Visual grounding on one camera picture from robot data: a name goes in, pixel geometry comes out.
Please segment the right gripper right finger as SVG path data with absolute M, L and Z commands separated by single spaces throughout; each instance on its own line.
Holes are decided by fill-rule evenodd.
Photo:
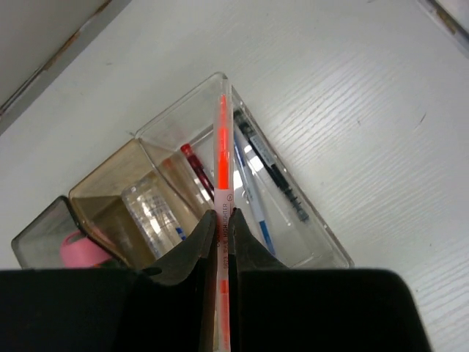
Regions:
M 383 269 L 294 269 L 230 218 L 233 351 L 430 351 L 405 281 Z

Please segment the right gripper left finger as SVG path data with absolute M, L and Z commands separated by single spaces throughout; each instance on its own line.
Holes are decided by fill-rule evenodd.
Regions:
M 216 214 L 142 270 L 2 271 L 3 351 L 211 351 Z

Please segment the blue clear highlighter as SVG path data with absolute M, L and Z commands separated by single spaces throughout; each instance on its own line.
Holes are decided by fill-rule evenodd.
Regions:
M 240 177 L 243 182 L 243 188 L 246 192 L 249 206 L 253 214 L 254 220 L 258 223 L 260 232 L 268 251 L 276 256 L 276 250 L 274 248 L 270 231 L 267 225 L 266 215 L 263 209 L 261 197 L 259 195 L 259 189 L 256 185 L 256 181 L 251 172 L 251 169 L 247 162 L 247 157 L 241 145 L 241 132 L 239 128 L 234 127 L 234 154 L 236 158 L 237 167 L 239 169 Z

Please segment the clear glue bottle blue cap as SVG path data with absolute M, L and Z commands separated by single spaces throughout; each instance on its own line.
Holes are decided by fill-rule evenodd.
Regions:
M 187 236 L 150 173 L 121 193 L 122 201 L 157 258 L 170 252 Z

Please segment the black gel pen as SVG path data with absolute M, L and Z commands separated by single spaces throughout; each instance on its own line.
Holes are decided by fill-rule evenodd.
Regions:
M 260 135 L 254 130 L 254 127 L 248 121 L 247 116 L 241 109 L 236 109 L 234 111 L 234 122 L 240 129 L 241 134 L 250 144 L 256 156 L 261 160 L 262 165 L 269 174 L 271 180 L 284 194 L 292 208 L 295 210 L 299 220 L 303 223 L 307 223 L 309 221 L 309 215 L 301 205 L 301 201 L 295 195 L 285 176 L 283 176 L 281 173 L 281 170 L 278 168 L 274 156 L 267 148 L 267 145 L 262 141 Z

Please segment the red gel pen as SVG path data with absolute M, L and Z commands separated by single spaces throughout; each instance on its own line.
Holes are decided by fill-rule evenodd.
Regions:
M 198 155 L 194 152 L 192 146 L 189 143 L 183 144 L 180 147 L 180 150 L 185 156 L 192 170 L 198 177 L 204 190 L 207 192 L 208 196 L 213 201 L 215 198 L 213 180 L 209 172 L 205 169 L 204 164 L 201 162 Z

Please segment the orange highlighter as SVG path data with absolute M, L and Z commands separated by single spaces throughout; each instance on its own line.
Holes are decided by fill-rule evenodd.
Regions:
M 230 351 L 229 327 L 229 218 L 233 208 L 233 121 L 231 84 L 222 74 L 213 121 L 215 175 L 214 209 L 217 216 L 217 321 L 218 348 Z

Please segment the transparent desk organizer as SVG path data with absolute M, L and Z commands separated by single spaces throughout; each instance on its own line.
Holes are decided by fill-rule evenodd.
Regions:
M 36 219 L 12 239 L 12 250 L 22 268 L 62 268 L 62 241 L 80 231 L 114 259 L 142 268 L 157 257 L 130 216 L 122 191 L 154 174 L 157 186 L 188 237 L 213 201 L 182 154 L 189 143 L 209 172 L 215 188 L 213 121 L 223 73 L 215 73 L 150 120 L 136 135 L 76 184 L 57 197 Z M 303 223 L 284 194 L 271 180 L 261 160 L 241 134 L 241 145 L 259 189 L 276 258 L 290 268 L 350 268 L 353 264 L 273 149 L 251 112 L 231 86 L 232 111 L 241 109 L 274 156 L 278 168 L 309 215 Z M 245 217 L 253 236 L 266 247 L 254 220 L 233 157 L 233 203 Z

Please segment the aluminium rail right side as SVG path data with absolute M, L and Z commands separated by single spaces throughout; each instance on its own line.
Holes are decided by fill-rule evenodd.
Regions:
M 468 0 L 418 0 L 417 3 L 468 58 Z

